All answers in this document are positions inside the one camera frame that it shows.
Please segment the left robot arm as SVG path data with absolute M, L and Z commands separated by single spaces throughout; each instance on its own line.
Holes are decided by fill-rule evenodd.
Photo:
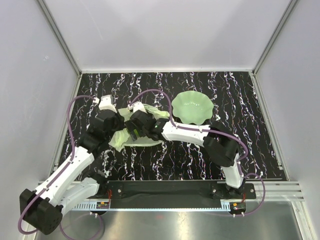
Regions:
M 102 110 L 85 134 L 78 141 L 71 142 L 71 154 L 56 171 L 34 190 L 25 189 L 20 194 L 20 233 L 28 234 L 22 228 L 22 222 L 25 221 L 36 231 L 49 235 L 76 205 L 89 197 L 103 198 L 108 193 L 104 178 L 95 172 L 72 188 L 69 186 L 109 147 L 115 132 L 123 127 L 124 118 L 117 110 Z

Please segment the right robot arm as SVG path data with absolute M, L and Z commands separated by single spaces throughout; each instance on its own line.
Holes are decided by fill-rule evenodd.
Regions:
M 245 179 L 238 164 L 240 143 L 235 136 L 223 132 L 221 124 L 181 124 L 167 118 L 156 119 L 138 110 L 124 125 L 133 141 L 147 137 L 153 141 L 185 142 L 204 148 L 211 162 L 222 168 L 226 196 L 236 199 L 245 194 Z

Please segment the light green plastic bag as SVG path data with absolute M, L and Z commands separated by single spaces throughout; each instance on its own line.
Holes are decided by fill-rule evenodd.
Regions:
M 158 108 L 149 104 L 142 104 L 148 114 L 152 114 L 155 119 L 164 118 L 169 119 L 170 114 L 168 111 L 159 110 Z M 113 134 L 110 142 L 111 147 L 120 152 L 125 147 L 152 147 L 161 144 L 162 140 L 152 140 L 147 136 L 138 136 L 135 139 L 132 138 L 129 130 L 125 127 L 122 130 L 118 130 Z

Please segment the green fruit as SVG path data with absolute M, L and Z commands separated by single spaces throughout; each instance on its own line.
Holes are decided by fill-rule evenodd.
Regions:
M 138 132 L 137 129 L 134 129 L 133 132 L 134 132 L 135 135 L 139 136 L 139 132 Z

